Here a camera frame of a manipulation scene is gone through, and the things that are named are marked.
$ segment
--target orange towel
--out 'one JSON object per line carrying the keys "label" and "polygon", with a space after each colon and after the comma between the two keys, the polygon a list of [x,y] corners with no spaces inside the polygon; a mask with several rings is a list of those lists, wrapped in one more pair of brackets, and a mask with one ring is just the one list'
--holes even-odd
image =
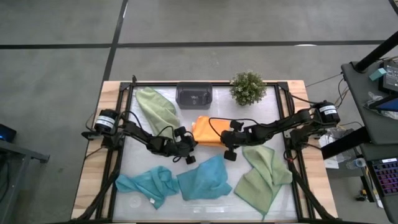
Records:
{"label": "orange towel", "polygon": [[[211,125],[218,134],[221,134],[224,130],[229,130],[229,121],[227,120],[212,119]],[[208,116],[199,116],[196,123],[192,124],[193,137],[200,145],[225,147],[217,133],[210,127]]]}

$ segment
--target green towel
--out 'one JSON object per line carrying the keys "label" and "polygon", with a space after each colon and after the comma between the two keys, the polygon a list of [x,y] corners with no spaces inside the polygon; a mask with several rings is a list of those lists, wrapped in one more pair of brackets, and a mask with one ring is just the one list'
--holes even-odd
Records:
{"label": "green towel", "polygon": [[292,173],[268,147],[244,147],[243,155],[253,169],[241,177],[234,192],[264,217],[280,187],[292,182]]}
{"label": "green towel", "polygon": [[[159,134],[166,126],[172,126],[173,128],[180,126],[180,121],[175,115],[176,110],[172,102],[152,88],[145,87],[143,90],[138,91],[136,99],[154,135]],[[173,138],[171,128],[164,130],[161,136]]]}

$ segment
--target gray floor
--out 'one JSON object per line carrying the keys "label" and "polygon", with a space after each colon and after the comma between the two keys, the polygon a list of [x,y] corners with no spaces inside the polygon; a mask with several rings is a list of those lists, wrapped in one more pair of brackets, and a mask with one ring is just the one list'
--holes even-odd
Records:
{"label": "gray floor", "polygon": [[[122,0],[1,0],[0,44],[111,43]],[[130,0],[120,43],[192,41],[380,40],[398,30],[386,0]],[[110,80],[225,80],[251,69],[264,79],[306,84],[340,73],[375,45],[118,49]],[[12,223],[69,219],[109,49],[0,50],[0,123],[16,143],[51,154],[32,163]],[[398,49],[390,52],[398,55]],[[307,89],[335,101],[336,77]],[[359,121],[351,95],[342,123]],[[387,223],[373,203],[356,202],[359,179],[331,179],[340,218]]]}

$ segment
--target plastic container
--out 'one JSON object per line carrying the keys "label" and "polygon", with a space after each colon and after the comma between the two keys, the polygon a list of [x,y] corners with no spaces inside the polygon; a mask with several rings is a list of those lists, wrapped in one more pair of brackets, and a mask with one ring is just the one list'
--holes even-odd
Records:
{"label": "plastic container", "polygon": [[366,166],[366,161],[363,158],[353,159],[346,163],[347,169],[358,169]]}
{"label": "plastic container", "polygon": [[179,82],[175,101],[182,110],[207,110],[213,101],[210,82]]}

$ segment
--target cloth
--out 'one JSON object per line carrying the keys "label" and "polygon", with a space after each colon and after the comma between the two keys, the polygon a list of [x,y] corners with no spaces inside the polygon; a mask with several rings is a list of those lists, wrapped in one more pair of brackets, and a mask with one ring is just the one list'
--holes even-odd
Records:
{"label": "cloth", "polygon": [[243,155],[253,169],[241,177],[234,192],[265,216],[280,187],[292,182],[292,173],[268,147],[244,147]]}
{"label": "cloth", "polygon": [[[174,129],[180,126],[173,103],[152,88],[145,87],[138,91],[136,99],[154,135],[159,134],[166,126],[172,126]],[[173,138],[171,128],[165,129],[161,135]]]}
{"label": "cloth", "polygon": [[224,158],[214,156],[196,169],[177,175],[184,200],[216,199],[228,195],[232,187],[226,183]]}
{"label": "cloth", "polygon": [[[212,119],[211,125],[218,134],[221,134],[221,132],[225,130],[229,130],[229,121],[227,120]],[[217,133],[210,127],[208,116],[199,116],[196,123],[192,124],[193,137],[200,145],[225,147],[225,145],[221,143],[221,139]]]}
{"label": "cloth", "polygon": [[173,179],[171,171],[164,166],[155,167],[133,178],[119,175],[115,183],[120,192],[143,193],[156,209],[163,205],[166,196],[179,193],[177,179]]}

